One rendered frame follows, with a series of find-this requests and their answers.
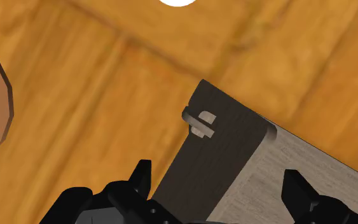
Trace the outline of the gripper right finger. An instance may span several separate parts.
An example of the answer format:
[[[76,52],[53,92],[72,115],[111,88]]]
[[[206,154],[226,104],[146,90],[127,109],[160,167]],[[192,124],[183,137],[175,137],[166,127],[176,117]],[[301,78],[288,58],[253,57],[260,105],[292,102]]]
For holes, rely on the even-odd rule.
[[[321,195],[294,169],[286,169],[281,199],[293,224],[358,224],[358,213],[341,200]]]

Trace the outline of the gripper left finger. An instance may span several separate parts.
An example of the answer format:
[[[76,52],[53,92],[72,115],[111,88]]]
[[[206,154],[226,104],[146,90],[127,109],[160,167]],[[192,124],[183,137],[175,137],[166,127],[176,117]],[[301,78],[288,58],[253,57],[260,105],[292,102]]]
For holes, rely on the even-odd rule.
[[[182,224],[153,199],[151,161],[140,160],[126,181],[112,181],[94,194],[87,187],[64,190],[39,224]]]

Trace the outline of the grey wooden cabinet, dark front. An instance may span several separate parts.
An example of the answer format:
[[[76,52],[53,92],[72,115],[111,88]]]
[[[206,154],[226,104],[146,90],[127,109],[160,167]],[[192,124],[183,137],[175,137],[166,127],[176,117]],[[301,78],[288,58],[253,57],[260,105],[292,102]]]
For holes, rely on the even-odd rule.
[[[245,107],[208,81],[182,112],[188,135],[153,198],[184,223],[293,224],[284,171],[358,213],[358,172]]]

